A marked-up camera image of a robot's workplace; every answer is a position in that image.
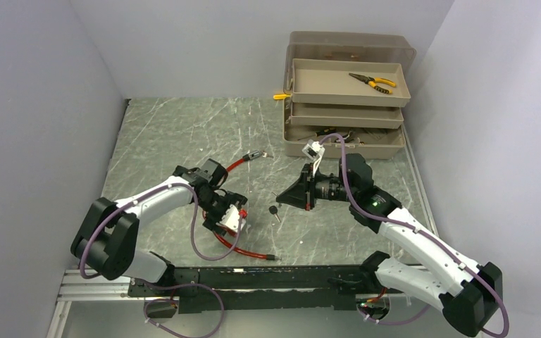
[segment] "plastic tool box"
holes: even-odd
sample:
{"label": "plastic tool box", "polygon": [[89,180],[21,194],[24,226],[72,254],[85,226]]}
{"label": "plastic tool box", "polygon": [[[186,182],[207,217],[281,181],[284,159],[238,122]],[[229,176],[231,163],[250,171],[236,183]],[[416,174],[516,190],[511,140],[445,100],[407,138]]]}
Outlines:
{"label": "plastic tool box", "polygon": [[[308,139],[320,140],[322,137],[309,137],[317,132],[319,127],[310,125],[294,125],[290,123],[292,103],[289,99],[283,101],[283,142],[285,153],[288,156],[303,156],[301,149],[308,142]],[[337,132],[341,135],[347,134],[350,127],[338,127]],[[369,129],[354,128],[352,143],[346,144],[347,153],[358,153],[368,159],[389,159],[398,150],[405,146],[405,137],[402,128],[397,129]],[[339,158],[341,156],[341,144],[339,140],[333,139],[324,143],[326,158]]]}
{"label": "plastic tool box", "polygon": [[293,125],[339,125],[397,129],[403,124],[401,108],[349,106],[339,104],[293,104],[290,122]]}
{"label": "plastic tool box", "polygon": [[[397,84],[386,84],[392,94],[383,94],[349,76],[350,73],[383,77]],[[353,61],[324,61],[295,58],[293,60],[293,90],[296,103],[349,104],[360,106],[405,107],[411,96],[398,63]]]}
{"label": "plastic tool box", "polygon": [[292,32],[285,57],[283,91],[285,93],[292,91],[294,58],[399,63],[403,73],[406,73],[415,57],[416,50],[401,35]]}

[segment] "white wall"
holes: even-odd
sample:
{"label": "white wall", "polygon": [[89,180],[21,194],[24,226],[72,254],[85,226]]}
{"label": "white wall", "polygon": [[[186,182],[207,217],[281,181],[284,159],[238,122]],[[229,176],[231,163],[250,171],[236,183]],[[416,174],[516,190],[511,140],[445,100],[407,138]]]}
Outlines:
{"label": "white wall", "polygon": [[0,337],[44,337],[123,99],[68,0],[0,0]]}
{"label": "white wall", "polygon": [[541,1],[456,1],[413,75],[406,125],[440,233],[503,270],[509,337],[541,337]]}
{"label": "white wall", "polygon": [[421,60],[453,0],[72,0],[125,97],[268,96],[294,30],[405,36]]}

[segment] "yellow-handled pliers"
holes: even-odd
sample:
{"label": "yellow-handled pliers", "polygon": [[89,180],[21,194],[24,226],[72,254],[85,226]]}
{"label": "yellow-handled pliers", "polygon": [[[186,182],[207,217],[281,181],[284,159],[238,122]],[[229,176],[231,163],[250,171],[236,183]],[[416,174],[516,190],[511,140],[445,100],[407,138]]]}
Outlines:
{"label": "yellow-handled pliers", "polygon": [[393,88],[397,87],[397,84],[391,80],[387,80],[387,79],[383,79],[382,77],[369,77],[369,76],[365,76],[365,75],[360,75],[360,74],[354,74],[354,73],[350,73],[349,74],[350,76],[352,77],[355,77],[356,79],[366,83],[367,85],[369,85],[370,87],[378,90],[379,92],[383,93],[383,94],[393,94],[393,91],[391,89],[386,89],[386,88],[382,88],[382,87],[379,87],[377,86],[376,84],[377,83],[384,83],[385,85],[389,85]]}

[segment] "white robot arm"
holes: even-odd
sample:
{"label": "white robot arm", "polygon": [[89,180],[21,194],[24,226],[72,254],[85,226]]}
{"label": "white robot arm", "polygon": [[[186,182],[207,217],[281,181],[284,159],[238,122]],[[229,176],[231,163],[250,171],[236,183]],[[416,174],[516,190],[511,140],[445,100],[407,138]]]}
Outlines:
{"label": "white robot arm", "polygon": [[[136,249],[138,227],[192,203],[195,192],[206,211],[204,227],[219,234],[236,231],[247,198],[233,192],[216,193],[227,174],[223,166],[209,159],[201,168],[178,166],[167,180],[135,196],[117,201],[97,199],[73,240],[72,254],[81,260],[88,247],[86,263],[108,280],[124,275],[169,284],[164,279],[173,277],[173,265],[155,253]],[[111,231],[99,230],[104,226]]]}
{"label": "white robot arm", "polygon": [[442,311],[461,333],[476,336],[502,303],[501,270],[492,263],[478,264],[434,236],[374,185],[372,169],[360,154],[343,154],[339,175],[323,175],[318,172],[323,146],[309,142],[303,151],[313,162],[304,165],[299,179],[276,201],[308,211],[317,199],[349,202],[357,222],[400,245],[427,270],[376,251],[361,264],[365,282],[416,297]]}

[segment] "gray marble surface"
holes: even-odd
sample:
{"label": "gray marble surface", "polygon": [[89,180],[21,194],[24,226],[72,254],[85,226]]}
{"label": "gray marble surface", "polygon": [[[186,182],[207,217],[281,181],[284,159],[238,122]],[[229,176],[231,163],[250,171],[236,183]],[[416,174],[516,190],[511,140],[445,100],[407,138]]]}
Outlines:
{"label": "gray marble surface", "polygon": [[[259,158],[231,172],[223,188],[249,198],[249,228],[240,247],[275,254],[265,261],[232,253],[221,261],[205,261],[192,250],[189,222],[192,206],[176,209],[149,225],[141,225],[138,247],[154,251],[178,266],[359,264],[376,250],[403,263],[417,263],[391,241],[359,225],[348,204],[319,201],[312,212],[279,208],[281,222],[268,212],[275,193],[298,177],[304,158],[287,157],[282,144],[281,101],[272,99],[154,98],[133,99],[109,165],[103,196],[132,196],[165,180],[177,165],[199,166],[212,158],[228,166],[249,151],[264,149],[274,158]],[[369,161],[376,184],[398,198],[423,224],[426,213],[406,149],[388,161]],[[322,173],[336,173],[337,160],[325,159]],[[196,243],[208,256],[227,249],[197,221]]]}

